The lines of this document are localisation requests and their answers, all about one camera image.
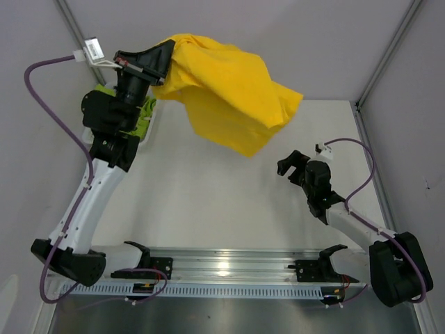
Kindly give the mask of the yellow fabric shorts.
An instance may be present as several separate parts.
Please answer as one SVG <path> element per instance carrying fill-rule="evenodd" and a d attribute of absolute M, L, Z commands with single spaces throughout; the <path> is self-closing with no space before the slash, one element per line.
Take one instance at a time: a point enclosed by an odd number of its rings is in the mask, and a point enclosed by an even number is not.
<path fill-rule="evenodd" d="M 152 90 L 182 103 L 197 135 L 253 157 L 296 115 L 303 94 L 273 81 L 260 56 L 190 33 L 170 39 L 168 75 Z"/>

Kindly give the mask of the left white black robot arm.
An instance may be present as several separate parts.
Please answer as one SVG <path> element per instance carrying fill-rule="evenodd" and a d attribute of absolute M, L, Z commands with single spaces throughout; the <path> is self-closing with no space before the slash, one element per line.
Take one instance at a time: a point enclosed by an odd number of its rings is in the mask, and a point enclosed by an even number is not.
<path fill-rule="evenodd" d="M 133 135 L 152 86 L 167 77 L 174 40 L 168 39 L 145 51 L 117 51 L 105 59 L 97 39 L 85 41 L 83 51 L 92 66 L 117 72 L 115 94 L 99 90 L 87 93 L 81 102 L 83 126 L 92 131 L 87 148 L 74 141 L 86 155 L 83 179 L 61 222 L 46 239 L 36 239 L 31 252 L 43 264 L 75 283 L 90 287 L 102 277 L 156 279 L 150 249 L 134 241 L 118 246 L 92 246 L 97 224 L 114 190 L 134 162 L 140 138 Z"/>

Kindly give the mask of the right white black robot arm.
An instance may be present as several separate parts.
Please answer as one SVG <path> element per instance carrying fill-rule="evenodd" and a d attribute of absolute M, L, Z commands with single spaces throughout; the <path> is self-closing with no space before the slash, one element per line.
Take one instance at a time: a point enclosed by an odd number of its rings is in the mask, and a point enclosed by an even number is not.
<path fill-rule="evenodd" d="M 368 284 L 388 307 L 423 302 L 433 281 L 411 232 L 394 232 L 356 212 L 332 189 L 330 167 L 319 156 L 311 158 L 295 150 L 278 161 L 277 173 L 302 189 L 313 217 L 360 247 L 355 251 L 336 245 L 321 251 L 317 271 L 322 279 L 331 281 L 344 274 L 353 282 Z"/>

